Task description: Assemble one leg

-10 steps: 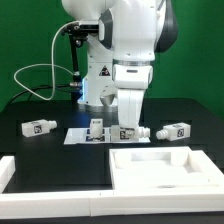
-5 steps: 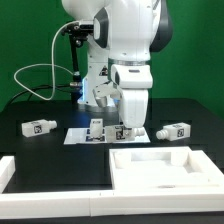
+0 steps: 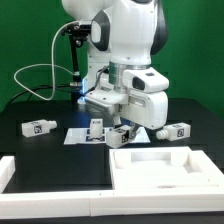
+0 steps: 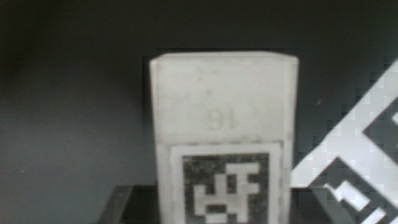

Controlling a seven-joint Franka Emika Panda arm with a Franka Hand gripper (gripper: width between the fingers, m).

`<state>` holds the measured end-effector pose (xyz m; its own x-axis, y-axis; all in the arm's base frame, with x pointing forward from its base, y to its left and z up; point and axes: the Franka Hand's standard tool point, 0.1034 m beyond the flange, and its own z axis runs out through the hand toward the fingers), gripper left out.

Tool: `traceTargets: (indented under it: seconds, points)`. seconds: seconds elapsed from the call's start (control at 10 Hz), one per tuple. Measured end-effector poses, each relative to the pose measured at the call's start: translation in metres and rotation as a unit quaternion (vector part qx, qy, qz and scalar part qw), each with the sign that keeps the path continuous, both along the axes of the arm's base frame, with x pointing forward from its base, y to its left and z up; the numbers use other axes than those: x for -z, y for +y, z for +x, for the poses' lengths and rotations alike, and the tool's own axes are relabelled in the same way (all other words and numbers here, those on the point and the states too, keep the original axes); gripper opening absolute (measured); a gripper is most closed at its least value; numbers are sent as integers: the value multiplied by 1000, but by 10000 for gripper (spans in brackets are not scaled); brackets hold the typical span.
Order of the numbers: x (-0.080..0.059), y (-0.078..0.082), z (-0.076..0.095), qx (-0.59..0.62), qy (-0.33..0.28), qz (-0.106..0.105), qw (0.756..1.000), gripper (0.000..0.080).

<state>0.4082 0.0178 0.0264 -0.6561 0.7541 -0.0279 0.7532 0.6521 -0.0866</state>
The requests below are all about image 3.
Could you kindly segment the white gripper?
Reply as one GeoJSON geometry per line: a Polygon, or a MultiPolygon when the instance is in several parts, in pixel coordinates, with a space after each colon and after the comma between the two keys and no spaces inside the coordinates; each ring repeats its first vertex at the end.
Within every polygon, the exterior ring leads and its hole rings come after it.
{"type": "Polygon", "coordinates": [[[121,84],[125,88],[124,93],[93,90],[86,94],[86,103],[113,115],[114,127],[121,126],[120,117],[131,121],[130,141],[140,133],[140,125],[155,130],[166,123],[168,97],[165,90],[169,87],[166,77],[154,68],[126,69],[121,76],[121,84]]]}

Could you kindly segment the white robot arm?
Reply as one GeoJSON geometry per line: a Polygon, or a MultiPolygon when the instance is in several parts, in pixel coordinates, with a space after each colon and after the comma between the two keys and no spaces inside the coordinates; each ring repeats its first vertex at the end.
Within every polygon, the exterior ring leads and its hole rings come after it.
{"type": "Polygon", "coordinates": [[[140,126],[155,130],[167,119],[169,81],[151,67],[167,41],[161,0],[62,0],[75,19],[77,43],[88,42],[85,102],[114,120],[106,143],[120,147],[140,126]]]}

